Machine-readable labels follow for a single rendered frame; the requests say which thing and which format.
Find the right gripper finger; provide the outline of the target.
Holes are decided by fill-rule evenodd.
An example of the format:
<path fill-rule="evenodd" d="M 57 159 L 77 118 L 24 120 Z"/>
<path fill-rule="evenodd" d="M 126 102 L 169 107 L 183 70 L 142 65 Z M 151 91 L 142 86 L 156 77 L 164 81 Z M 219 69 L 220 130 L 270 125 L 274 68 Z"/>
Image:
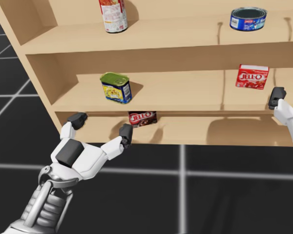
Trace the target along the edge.
<path fill-rule="evenodd" d="M 286 94 L 284 87 L 274 87 L 268 102 L 268 107 L 273 110 L 274 117 L 285 126 L 293 118 L 293 107 L 285 101 Z"/>

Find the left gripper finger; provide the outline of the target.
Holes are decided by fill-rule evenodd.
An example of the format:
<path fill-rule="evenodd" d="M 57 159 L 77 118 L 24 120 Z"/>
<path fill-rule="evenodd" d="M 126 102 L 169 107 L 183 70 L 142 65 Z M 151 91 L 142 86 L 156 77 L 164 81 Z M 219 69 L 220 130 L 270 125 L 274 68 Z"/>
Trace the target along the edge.
<path fill-rule="evenodd" d="M 88 118 L 87 113 L 78 112 L 67 118 L 66 123 L 61 128 L 60 139 L 74 139 L 76 131 L 81 129 Z"/>
<path fill-rule="evenodd" d="M 130 124 L 124 124 L 119 129 L 119 136 L 110 140 L 101 146 L 101 149 L 106 154 L 108 160 L 112 160 L 115 157 L 121 155 L 124 149 L 127 149 L 132 142 L 133 126 Z"/>

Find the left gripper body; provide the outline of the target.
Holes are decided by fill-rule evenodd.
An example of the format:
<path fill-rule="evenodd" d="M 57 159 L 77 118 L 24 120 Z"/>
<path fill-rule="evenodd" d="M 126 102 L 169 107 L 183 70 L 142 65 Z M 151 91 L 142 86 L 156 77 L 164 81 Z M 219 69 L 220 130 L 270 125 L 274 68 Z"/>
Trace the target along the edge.
<path fill-rule="evenodd" d="M 64 138 L 51 153 L 51 174 L 61 180 L 93 178 L 110 160 L 110 150 Z"/>

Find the dark brown carton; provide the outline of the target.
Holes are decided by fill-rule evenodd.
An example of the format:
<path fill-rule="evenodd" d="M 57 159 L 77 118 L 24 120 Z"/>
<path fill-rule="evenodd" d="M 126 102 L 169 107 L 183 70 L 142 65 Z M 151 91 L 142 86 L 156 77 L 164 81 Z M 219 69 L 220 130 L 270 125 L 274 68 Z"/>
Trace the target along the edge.
<path fill-rule="evenodd" d="M 143 127 L 157 123 L 156 111 L 130 111 L 128 112 L 129 123 L 133 128 Z"/>

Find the red and white carton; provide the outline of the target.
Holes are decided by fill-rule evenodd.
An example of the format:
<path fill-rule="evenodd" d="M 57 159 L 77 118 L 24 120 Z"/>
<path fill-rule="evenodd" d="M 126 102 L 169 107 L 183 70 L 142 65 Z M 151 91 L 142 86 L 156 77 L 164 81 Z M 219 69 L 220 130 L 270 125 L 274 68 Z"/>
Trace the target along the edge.
<path fill-rule="evenodd" d="M 268 66 L 240 64 L 235 86 L 263 90 L 269 75 Z"/>

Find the green and blue rectangular can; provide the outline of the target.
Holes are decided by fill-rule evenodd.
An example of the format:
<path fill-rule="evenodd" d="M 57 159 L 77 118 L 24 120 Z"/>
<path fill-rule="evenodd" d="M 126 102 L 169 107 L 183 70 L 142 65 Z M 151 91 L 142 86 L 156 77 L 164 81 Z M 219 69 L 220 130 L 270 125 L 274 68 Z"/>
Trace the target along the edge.
<path fill-rule="evenodd" d="M 132 100 L 129 78 L 126 75 L 107 72 L 100 77 L 105 97 L 108 100 L 127 104 Z"/>

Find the pale wooden shelf unit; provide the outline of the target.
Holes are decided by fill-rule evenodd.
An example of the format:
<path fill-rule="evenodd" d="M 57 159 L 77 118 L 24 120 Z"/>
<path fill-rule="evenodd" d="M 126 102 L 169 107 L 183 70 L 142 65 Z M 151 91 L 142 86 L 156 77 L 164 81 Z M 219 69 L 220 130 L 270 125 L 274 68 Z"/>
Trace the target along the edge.
<path fill-rule="evenodd" d="M 129 27 L 104 29 L 98 0 L 0 0 L 0 23 L 54 125 L 89 116 L 76 137 L 113 139 L 130 111 L 158 123 L 133 142 L 292 146 L 268 108 L 275 86 L 293 107 L 293 0 L 125 0 Z M 232 10 L 267 10 L 264 27 L 230 27 Z M 240 64 L 268 66 L 263 90 L 235 86 Z M 101 75 L 129 78 L 132 100 L 105 97 Z"/>

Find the blue flat can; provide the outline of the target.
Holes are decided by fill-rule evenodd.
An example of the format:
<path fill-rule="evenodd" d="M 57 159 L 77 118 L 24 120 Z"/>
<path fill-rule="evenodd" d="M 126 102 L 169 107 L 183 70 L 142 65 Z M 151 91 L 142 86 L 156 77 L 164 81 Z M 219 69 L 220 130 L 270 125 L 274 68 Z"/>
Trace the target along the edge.
<path fill-rule="evenodd" d="M 232 10 L 230 27 L 237 31 L 251 32 L 264 27 L 267 10 L 259 7 L 240 7 Z"/>

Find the red and white can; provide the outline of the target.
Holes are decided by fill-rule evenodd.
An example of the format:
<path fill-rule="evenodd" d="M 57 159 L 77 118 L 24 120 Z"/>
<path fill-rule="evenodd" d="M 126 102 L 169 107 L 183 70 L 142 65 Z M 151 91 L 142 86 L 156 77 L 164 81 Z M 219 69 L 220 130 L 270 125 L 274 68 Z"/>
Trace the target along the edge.
<path fill-rule="evenodd" d="M 124 0 L 99 0 L 105 31 L 120 33 L 128 28 Z"/>

